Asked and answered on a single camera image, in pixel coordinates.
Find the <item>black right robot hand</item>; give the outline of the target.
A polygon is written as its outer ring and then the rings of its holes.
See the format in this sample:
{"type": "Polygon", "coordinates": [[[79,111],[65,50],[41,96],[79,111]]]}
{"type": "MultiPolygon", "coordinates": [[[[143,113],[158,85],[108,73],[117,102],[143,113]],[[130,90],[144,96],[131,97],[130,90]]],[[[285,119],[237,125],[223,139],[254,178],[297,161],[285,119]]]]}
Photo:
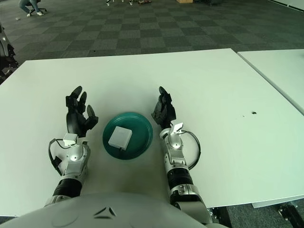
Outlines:
{"type": "Polygon", "coordinates": [[[171,122],[176,120],[176,112],[172,105],[171,95],[162,86],[159,87],[159,92],[158,101],[151,115],[163,130],[171,127],[171,122]]]}

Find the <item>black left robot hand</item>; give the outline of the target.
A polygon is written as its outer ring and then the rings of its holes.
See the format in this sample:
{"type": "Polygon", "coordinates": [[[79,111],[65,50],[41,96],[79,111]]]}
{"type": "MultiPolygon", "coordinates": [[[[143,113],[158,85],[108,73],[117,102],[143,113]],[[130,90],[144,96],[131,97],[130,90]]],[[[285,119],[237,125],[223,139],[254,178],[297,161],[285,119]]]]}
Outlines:
{"type": "Polygon", "coordinates": [[[92,130],[98,123],[98,116],[91,105],[86,106],[87,93],[82,92],[82,86],[76,87],[72,93],[66,96],[67,132],[76,134],[79,138],[86,137],[86,133],[92,130]]]}

